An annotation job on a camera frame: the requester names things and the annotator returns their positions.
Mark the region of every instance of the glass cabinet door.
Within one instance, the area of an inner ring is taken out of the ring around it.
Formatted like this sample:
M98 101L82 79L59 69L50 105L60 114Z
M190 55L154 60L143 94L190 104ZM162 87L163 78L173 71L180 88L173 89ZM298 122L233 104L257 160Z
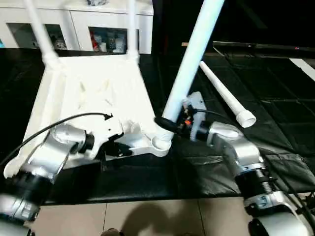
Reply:
M27 23L7 23L19 48L39 48L34 32ZM57 50L67 50L63 33L59 25L45 24L52 44Z
M89 32L92 48L95 52L126 53L127 29L89 27Z
M79 50L70 11L38 9L55 49ZM0 8L0 38L6 48L38 48L24 8Z

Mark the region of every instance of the pvc pipe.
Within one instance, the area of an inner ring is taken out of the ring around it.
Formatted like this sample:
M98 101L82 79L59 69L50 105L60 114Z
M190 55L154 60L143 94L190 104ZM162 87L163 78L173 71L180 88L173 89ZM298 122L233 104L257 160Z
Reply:
M163 112L164 118L173 122L177 121L183 100L188 95L223 3L224 0L204 0L171 94L167 100ZM160 139L170 141L174 133L160 129L158 135Z
M206 65L206 63L201 61L200 68L206 74L232 112L236 115L237 122L239 122L243 128L252 126L256 122L256 117L243 107L243 105L233 96L233 94L226 88L226 86Z
M137 34L136 34L136 2L128 0L128 32L127 32L127 56L129 59L139 59L137 49Z
M38 12L32 0L24 0L26 10L31 19L31 27L35 34L36 40L42 53L44 64L53 66L54 62L58 62L58 55L54 51L50 37L48 36L45 26L41 23Z

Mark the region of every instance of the white cabinet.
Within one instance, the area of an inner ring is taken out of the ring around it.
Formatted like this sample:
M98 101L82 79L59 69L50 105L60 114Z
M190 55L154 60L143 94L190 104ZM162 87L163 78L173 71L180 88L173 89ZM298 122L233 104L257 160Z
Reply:
M127 14L71 11L71 16L81 50L93 50L93 43L91 42L92 37L98 41L98 44L101 44L101 41L106 43L108 52L118 52L115 51L115 40L121 38L123 42L123 53L126 53L128 27ZM151 53L152 24L152 16L136 16L139 53Z
M125 53L127 0L88 6L86 0L33 0L55 48ZM152 0L136 0L138 49L151 53ZM6 48L38 47L23 0L0 0L0 40Z
M39 9L53 44L62 49L79 50L70 11ZM37 48L37 42L23 8L0 8L0 39L6 48Z

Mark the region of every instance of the white floor tile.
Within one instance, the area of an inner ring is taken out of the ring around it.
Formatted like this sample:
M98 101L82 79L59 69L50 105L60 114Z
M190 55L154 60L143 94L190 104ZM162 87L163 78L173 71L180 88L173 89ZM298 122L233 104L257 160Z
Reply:
M106 204L43 206L29 226L36 236L100 236Z
M249 236L243 198L201 199L199 205L206 236Z
M197 200L167 200L107 204L104 229L126 236L203 236Z

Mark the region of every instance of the black table surface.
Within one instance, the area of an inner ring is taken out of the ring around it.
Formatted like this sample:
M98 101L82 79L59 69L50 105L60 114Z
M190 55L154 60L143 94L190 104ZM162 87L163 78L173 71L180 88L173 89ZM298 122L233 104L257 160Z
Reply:
M101 53L61 51L62 57ZM140 70L156 116L160 116L182 55L141 55ZM288 59L204 57L222 82L257 117L242 129L299 192L315 189L315 82ZM44 71L39 50L0 50L2 158L23 139ZM235 117L202 71L200 91L209 110L235 124ZM203 143L175 136L166 157L144 154L63 170L47 204L238 196L222 156Z

